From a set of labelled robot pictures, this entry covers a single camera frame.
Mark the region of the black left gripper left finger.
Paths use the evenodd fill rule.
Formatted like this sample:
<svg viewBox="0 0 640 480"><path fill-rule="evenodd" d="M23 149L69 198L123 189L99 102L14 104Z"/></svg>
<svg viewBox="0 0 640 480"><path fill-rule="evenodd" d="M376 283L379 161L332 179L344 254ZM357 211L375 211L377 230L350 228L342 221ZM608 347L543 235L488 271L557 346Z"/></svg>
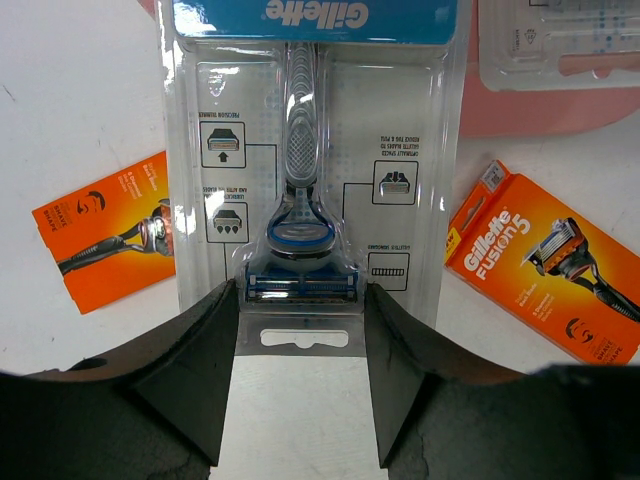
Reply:
<svg viewBox="0 0 640 480"><path fill-rule="evenodd" d="M234 282L68 370L1 377L5 479L205 479L239 325Z"/></svg>

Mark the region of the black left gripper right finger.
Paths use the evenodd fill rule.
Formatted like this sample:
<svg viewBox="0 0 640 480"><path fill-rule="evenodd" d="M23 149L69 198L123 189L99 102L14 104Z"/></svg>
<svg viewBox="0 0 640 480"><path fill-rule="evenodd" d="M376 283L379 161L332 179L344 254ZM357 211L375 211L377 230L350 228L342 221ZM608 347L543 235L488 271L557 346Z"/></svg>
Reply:
<svg viewBox="0 0 640 480"><path fill-rule="evenodd" d="M639 370L523 374L411 316L381 286L364 305L380 466L392 479L635 479Z"/></svg>

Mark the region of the white Gillette pack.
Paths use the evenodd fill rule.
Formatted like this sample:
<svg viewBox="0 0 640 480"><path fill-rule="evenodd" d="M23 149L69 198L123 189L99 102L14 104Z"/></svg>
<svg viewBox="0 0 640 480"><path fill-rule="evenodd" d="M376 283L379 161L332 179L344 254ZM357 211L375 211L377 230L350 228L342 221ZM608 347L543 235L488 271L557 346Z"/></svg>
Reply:
<svg viewBox="0 0 640 480"><path fill-rule="evenodd" d="M468 1L158 1L179 302L237 351L360 356L365 299L436 320Z"/></svg>
<svg viewBox="0 0 640 480"><path fill-rule="evenodd" d="M479 1L477 21L492 91L639 86L637 1Z"/></svg>

